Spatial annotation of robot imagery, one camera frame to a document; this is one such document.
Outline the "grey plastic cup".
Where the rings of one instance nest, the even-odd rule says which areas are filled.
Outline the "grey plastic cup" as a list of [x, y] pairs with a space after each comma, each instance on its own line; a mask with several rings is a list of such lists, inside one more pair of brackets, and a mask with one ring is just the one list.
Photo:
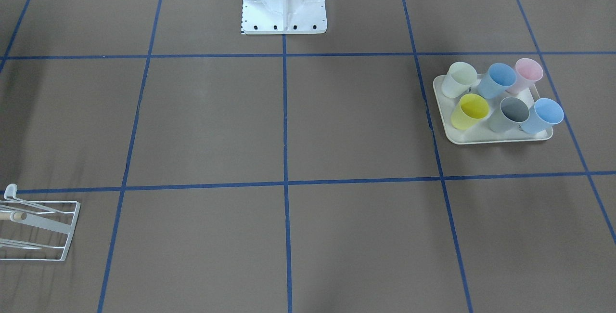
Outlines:
[[488, 118], [487, 126], [491, 131], [504, 133], [520, 126], [528, 119], [528, 116], [529, 108], [524, 101], [515, 97], [506, 97], [501, 100], [499, 107]]

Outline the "blue plastic cup on tray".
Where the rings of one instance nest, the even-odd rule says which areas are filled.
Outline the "blue plastic cup on tray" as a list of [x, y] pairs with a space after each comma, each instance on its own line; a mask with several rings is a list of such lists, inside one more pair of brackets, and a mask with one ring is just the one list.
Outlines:
[[513, 86], [517, 76], [515, 70], [504, 63], [491, 65], [477, 86], [477, 93], [485, 99], [493, 99]]

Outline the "yellow plastic cup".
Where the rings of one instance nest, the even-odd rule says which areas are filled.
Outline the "yellow plastic cup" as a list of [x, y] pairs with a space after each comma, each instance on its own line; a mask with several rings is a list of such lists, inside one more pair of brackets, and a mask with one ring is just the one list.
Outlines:
[[490, 105], [479, 94], [468, 93], [460, 98], [451, 114], [450, 121], [458, 130], [468, 130], [490, 113]]

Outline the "pink plastic cup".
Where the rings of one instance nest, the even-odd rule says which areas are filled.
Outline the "pink plastic cup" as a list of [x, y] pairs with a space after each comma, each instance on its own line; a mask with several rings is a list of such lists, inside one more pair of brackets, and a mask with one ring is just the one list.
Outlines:
[[544, 77], [544, 69], [540, 63], [530, 58], [519, 59], [514, 66], [515, 83], [506, 91], [510, 94], [519, 94], [532, 87]]

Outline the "light blue plastic cup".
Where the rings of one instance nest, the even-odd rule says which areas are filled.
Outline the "light blue plastic cup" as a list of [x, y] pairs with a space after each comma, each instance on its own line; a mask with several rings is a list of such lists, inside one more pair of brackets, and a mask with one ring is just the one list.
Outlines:
[[529, 109], [528, 119], [520, 125], [528, 134], [536, 134], [548, 127], [556, 126], [564, 119], [564, 111], [558, 102], [549, 98], [539, 98]]

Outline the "pale green plastic cup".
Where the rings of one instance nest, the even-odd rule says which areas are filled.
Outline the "pale green plastic cup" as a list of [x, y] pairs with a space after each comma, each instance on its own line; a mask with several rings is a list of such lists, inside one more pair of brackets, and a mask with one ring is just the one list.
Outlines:
[[477, 81], [477, 72], [473, 65], [455, 62], [450, 67], [441, 85], [441, 92], [448, 98], [457, 98], [464, 94]]

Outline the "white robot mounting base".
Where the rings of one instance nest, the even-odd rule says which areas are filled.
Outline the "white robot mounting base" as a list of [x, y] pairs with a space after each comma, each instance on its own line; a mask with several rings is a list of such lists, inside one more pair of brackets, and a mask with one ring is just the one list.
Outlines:
[[244, 35], [308, 35], [327, 32], [326, 0], [243, 0]]

